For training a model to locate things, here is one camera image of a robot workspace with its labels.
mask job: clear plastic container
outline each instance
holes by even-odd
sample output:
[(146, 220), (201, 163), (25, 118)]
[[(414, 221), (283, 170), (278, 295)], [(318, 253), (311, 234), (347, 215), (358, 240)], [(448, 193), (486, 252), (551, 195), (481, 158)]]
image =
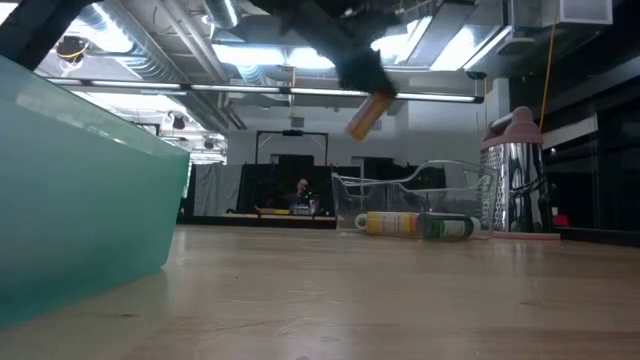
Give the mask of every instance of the clear plastic container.
[(425, 240), (489, 238), (497, 173), (458, 161), (428, 161), (405, 179), (332, 174), (338, 230)]

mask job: table surface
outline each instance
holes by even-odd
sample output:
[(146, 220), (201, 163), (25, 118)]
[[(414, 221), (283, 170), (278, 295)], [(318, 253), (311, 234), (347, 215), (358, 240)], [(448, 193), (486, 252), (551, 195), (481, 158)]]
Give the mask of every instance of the table surface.
[(164, 270), (0, 332), (1, 359), (637, 359), (640, 251), (179, 227)]

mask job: wall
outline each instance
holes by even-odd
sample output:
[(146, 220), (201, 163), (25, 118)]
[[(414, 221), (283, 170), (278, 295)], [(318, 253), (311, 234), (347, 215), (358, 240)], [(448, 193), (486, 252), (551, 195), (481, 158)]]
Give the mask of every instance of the wall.
[[(229, 133), (227, 164), (253, 164), (255, 137), (255, 132)], [(260, 143), (268, 138), (268, 134), (263, 134), (260, 137)], [(318, 142), (310, 136), (283, 137), (276, 134), (260, 148), (258, 162), (269, 163), (271, 155), (297, 154), (313, 155), (315, 163), (322, 165), (324, 164), (324, 137), (315, 136), (315, 139)], [(371, 137), (358, 143), (345, 135), (330, 135), (328, 162), (334, 165), (350, 165), (353, 156), (394, 157), (391, 153), (394, 145), (393, 138)]]
[[(333, 134), (329, 140), (329, 163), (349, 165), (354, 156), (387, 157), (398, 164), (414, 165), (427, 160), (479, 163), (485, 124), (509, 109), (508, 82), (500, 81), (494, 83), (486, 109), (484, 104), (411, 102), (395, 118), (383, 119), (386, 131), (372, 132), (362, 142)], [(262, 135), (261, 142), (267, 138), (268, 135)], [(322, 137), (316, 139), (324, 144)], [(254, 162), (255, 132), (231, 132), (228, 144), (228, 164)], [(260, 148), (259, 163), (268, 163), (272, 154), (313, 155), (316, 164), (324, 163), (324, 149), (309, 136), (273, 136)]]

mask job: fluorescent light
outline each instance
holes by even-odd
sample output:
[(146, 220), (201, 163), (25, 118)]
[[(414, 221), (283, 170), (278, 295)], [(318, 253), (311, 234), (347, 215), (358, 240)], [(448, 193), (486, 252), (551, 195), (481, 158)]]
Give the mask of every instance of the fluorescent light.
[(431, 65), (433, 71), (456, 71), (476, 53), (473, 32), (463, 27)]
[(382, 59), (393, 59), (403, 51), (408, 39), (408, 34), (385, 36), (372, 42), (371, 48), (380, 51)]
[(280, 88), (271, 86), (242, 86), (242, 85), (191, 85), (193, 90), (227, 91), (258, 94), (279, 94)]
[(48, 79), (50, 82), (56, 84), (56, 85), (82, 85), (82, 82), (80, 80), (75, 80), (75, 79)]
[(340, 89), (311, 89), (311, 88), (291, 88), (294, 95), (328, 95), (328, 96), (368, 96), (363, 91), (340, 90)]
[(450, 101), (450, 102), (474, 102), (473, 96), (459, 95), (436, 95), (436, 94), (420, 94), (420, 93), (398, 93), (398, 100), (431, 100), (431, 101)]
[(247, 47), (212, 45), (218, 59), (223, 63), (249, 65), (282, 65), (285, 63), (284, 54), (275, 47)]
[(122, 87), (132, 89), (180, 89), (180, 84), (153, 83), (142, 81), (93, 80), (91, 84), (105, 87)]
[(301, 69), (331, 69), (334, 67), (331, 60), (318, 55), (315, 49), (308, 47), (293, 49), (288, 60), (288, 65)]
[(505, 27), (495, 38), (493, 38), (493, 40), (491, 40), (489, 44), (483, 47), (474, 57), (472, 57), (471, 60), (469, 60), (469, 62), (467, 62), (463, 66), (463, 68), (465, 70), (469, 70), (471, 67), (473, 67), (473, 65), (475, 65), (478, 61), (480, 61), (480, 59), (485, 57), (489, 53), (489, 51), (491, 51), (491, 49), (498, 45), (500, 41), (502, 41), (502, 39), (509, 35), (509, 33), (511, 33), (511, 26)]
[(412, 21), (407, 25), (407, 32), (410, 34), (407, 42), (404, 46), (404, 49), (398, 53), (396, 57), (395, 63), (400, 64), (402, 62), (407, 61), (409, 56), (413, 53), (416, 46), (418, 46), (418, 42), (422, 39), (422, 36), (429, 28), (429, 24), (431, 24), (431, 20), (433, 20), (432, 16), (427, 16), (422, 18), (418, 22)]
[(136, 95), (100, 92), (92, 92), (87, 95), (95, 100), (89, 99), (86, 96), (83, 97), (86, 100), (96, 103), (98, 106), (107, 104), (115, 109), (141, 111), (153, 110), (159, 113), (167, 113), (169, 111), (180, 112), (183, 114), (187, 113), (187, 109), (184, 106), (164, 95)]

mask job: man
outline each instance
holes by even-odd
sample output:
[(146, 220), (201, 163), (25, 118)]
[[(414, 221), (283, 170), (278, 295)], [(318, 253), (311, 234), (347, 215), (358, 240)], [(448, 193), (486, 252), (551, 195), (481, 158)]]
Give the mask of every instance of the man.
[(307, 189), (309, 188), (309, 182), (307, 179), (300, 179), (298, 186), (296, 186), (295, 194), (287, 194), (284, 199), (291, 205), (309, 205), (309, 199), (306, 198)]

